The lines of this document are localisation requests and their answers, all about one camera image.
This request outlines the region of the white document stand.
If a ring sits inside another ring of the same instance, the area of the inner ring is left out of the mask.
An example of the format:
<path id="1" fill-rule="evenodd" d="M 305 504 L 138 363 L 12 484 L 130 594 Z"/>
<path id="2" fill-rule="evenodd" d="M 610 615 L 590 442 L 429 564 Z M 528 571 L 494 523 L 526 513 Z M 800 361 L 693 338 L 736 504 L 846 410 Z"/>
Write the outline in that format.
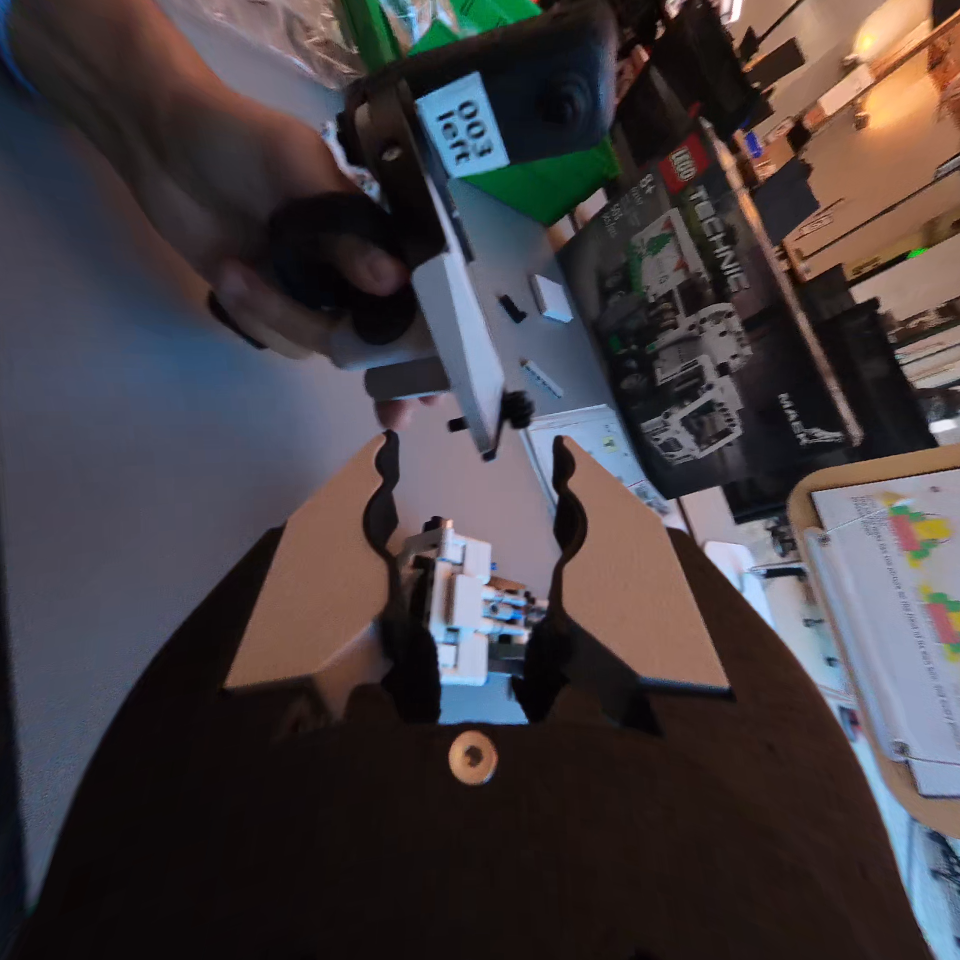
<path id="1" fill-rule="evenodd" d="M 770 576 L 743 545 L 708 541 L 704 553 L 778 635 L 817 684 L 835 687 L 839 660 L 810 583 L 797 570 Z"/>

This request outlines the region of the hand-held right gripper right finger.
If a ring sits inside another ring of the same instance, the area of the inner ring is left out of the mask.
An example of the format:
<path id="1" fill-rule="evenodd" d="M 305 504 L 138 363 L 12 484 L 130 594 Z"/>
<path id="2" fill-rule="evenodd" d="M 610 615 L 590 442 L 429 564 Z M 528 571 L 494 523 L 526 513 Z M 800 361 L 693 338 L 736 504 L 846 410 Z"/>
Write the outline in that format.
<path id="1" fill-rule="evenodd" d="M 730 690 L 662 518 L 570 437 L 554 440 L 556 519 L 571 510 L 551 606 L 598 642 L 626 678 Z"/>

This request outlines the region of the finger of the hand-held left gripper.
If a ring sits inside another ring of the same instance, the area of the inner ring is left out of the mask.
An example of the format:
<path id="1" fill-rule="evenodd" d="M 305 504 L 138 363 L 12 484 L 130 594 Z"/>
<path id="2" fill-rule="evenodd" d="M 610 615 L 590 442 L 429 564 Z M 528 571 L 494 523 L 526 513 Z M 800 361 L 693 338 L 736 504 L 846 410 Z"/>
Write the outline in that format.
<path id="1" fill-rule="evenodd" d="M 505 374 L 462 254 L 438 258 L 437 346 L 466 431 L 484 460 L 498 456 Z"/>
<path id="2" fill-rule="evenodd" d="M 412 272 L 412 285 L 436 353 L 460 405 L 484 399 L 479 303 L 461 253 L 445 250 Z"/>

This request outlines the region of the person's left hand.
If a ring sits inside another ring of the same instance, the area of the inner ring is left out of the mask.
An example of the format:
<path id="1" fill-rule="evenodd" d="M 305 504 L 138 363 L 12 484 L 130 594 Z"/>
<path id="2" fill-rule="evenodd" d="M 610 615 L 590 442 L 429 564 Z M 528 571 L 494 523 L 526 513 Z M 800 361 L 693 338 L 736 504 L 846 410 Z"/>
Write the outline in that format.
<path id="1" fill-rule="evenodd" d="M 156 2 L 13 2 L 9 29 L 39 97 L 99 150 L 226 315 L 283 356 L 330 356 L 340 319 L 255 269 L 275 209 L 360 194 L 318 132 L 227 86 Z"/>

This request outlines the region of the printed instruction sheet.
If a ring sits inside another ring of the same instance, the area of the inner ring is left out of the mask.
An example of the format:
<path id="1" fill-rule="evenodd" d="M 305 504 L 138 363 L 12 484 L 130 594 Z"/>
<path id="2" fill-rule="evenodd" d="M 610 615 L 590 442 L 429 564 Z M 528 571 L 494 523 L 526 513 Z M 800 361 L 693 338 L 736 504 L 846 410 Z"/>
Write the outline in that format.
<path id="1" fill-rule="evenodd" d="M 805 535 L 882 754 L 959 794 L 959 471 L 814 491 Z"/>

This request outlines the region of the green plastic bin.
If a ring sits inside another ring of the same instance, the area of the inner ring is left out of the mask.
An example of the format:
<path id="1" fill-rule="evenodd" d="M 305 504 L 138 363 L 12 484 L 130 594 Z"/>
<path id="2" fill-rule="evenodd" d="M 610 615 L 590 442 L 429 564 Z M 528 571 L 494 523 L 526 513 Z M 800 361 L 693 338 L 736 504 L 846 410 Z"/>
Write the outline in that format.
<path id="1" fill-rule="evenodd" d="M 355 42 L 367 72 L 389 65 L 402 56 L 414 56 L 470 39 L 498 27 L 537 17 L 542 9 L 532 1 L 439 2 L 442 12 L 427 14 L 416 42 L 403 48 L 400 27 L 392 24 L 378 1 L 341 3 L 342 22 Z M 550 227 L 612 181 L 620 172 L 613 143 L 605 138 L 596 147 L 514 164 L 465 181 L 508 208 Z"/>

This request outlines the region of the lego truck model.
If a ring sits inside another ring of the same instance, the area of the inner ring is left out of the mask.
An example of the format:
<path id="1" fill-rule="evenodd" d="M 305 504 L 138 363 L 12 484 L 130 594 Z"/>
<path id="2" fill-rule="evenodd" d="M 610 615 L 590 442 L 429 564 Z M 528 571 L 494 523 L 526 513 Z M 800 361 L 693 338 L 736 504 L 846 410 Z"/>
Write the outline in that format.
<path id="1" fill-rule="evenodd" d="M 546 601 L 498 575 L 490 543 L 428 519 L 398 555 L 409 613 L 434 642 L 444 688 L 480 688 L 490 675 L 518 676 Z"/>

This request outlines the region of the black lego set box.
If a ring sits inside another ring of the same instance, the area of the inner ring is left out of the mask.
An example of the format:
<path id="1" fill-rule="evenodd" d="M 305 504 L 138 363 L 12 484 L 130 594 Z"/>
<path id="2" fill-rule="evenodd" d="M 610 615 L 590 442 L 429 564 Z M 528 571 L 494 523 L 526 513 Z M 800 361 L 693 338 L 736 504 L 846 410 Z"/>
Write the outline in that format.
<path id="1" fill-rule="evenodd" d="M 558 253 L 637 458 L 668 499 L 862 439 L 732 165 L 697 124 Z"/>

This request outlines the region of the black lego gear axle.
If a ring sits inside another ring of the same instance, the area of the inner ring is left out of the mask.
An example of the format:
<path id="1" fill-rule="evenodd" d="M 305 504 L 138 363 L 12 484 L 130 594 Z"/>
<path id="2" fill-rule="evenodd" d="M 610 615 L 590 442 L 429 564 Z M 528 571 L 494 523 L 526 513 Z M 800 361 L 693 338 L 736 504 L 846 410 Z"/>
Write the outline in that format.
<path id="1" fill-rule="evenodd" d="M 494 397 L 471 398 L 464 414 L 447 421 L 446 429 L 451 434 L 466 432 L 475 443 L 484 449 L 499 444 L 505 428 L 528 427 L 535 413 L 532 398 L 525 390 L 502 390 Z"/>

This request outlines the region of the blue wristband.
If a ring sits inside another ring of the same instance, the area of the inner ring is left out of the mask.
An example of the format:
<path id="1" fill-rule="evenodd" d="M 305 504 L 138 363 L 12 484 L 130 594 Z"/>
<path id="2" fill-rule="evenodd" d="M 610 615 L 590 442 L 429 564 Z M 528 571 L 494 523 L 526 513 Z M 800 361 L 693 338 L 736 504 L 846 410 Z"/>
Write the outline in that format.
<path id="1" fill-rule="evenodd" d="M 12 46 L 10 17 L 13 4 L 13 1 L 1 1 L 1 66 L 18 90 L 36 98 L 38 92 L 19 68 Z"/>

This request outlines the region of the lego instruction booklet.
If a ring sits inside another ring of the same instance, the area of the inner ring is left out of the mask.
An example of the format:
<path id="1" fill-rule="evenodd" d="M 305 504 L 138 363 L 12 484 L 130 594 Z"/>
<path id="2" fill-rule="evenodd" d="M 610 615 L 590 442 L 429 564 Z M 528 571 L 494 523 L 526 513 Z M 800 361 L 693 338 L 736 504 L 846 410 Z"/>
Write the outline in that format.
<path id="1" fill-rule="evenodd" d="M 646 476 L 618 414 L 606 404 L 537 416 L 522 431 L 524 447 L 552 512 L 557 504 L 553 447 L 558 436 L 575 442 L 662 519 L 671 515 L 671 502 Z"/>

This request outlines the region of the grey lego beam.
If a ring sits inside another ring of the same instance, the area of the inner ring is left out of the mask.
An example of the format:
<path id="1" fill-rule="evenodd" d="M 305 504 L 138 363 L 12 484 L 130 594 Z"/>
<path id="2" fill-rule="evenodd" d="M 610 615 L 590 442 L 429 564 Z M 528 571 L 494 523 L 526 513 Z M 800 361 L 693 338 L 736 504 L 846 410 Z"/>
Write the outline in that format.
<path id="1" fill-rule="evenodd" d="M 535 361 L 524 358 L 519 361 L 519 366 L 532 382 L 540 389 L 546 391 L 552 398 L 556 400 L 564 398 L 565 391 L 561 385 L 547 374 Z"/>

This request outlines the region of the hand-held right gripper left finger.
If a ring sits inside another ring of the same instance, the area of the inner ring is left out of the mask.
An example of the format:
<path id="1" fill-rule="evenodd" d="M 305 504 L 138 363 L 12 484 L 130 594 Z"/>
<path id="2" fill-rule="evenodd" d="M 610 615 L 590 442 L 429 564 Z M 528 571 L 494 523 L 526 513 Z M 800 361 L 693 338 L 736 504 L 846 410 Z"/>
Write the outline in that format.
<path id="1" fill-rule="evenodd" d="M 330 714 L 389 670 L 378 618 L 390 599 L 400 439 L 364 445 L 287 520 L 223 686 L 306 682 Z"/>

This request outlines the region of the clear plastic bags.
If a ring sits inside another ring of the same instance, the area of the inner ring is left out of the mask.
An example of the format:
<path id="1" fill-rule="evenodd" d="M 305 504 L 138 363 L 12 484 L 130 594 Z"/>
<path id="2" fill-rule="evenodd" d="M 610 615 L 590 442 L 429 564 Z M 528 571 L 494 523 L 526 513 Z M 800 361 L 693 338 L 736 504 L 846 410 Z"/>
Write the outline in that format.
<path id="1" fill-rule="evenodd" d="M 169 14 L 230 31 L 269 51 L 330 90 L 367 72 L 340 1 L 171 1 Z"/>

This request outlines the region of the white lego plate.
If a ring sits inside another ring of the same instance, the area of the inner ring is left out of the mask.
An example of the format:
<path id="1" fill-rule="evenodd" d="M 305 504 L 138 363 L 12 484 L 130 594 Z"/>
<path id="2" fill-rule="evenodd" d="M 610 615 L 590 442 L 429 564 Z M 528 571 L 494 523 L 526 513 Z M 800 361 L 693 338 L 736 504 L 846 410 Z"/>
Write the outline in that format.
<path id="1" fill-rule="evenodd" d="M 529 284 L 536 309 L 543 318 L 560 324 L 572 321 L 573 311 L 563 284 L 538 273 L 530 274 Z"/>

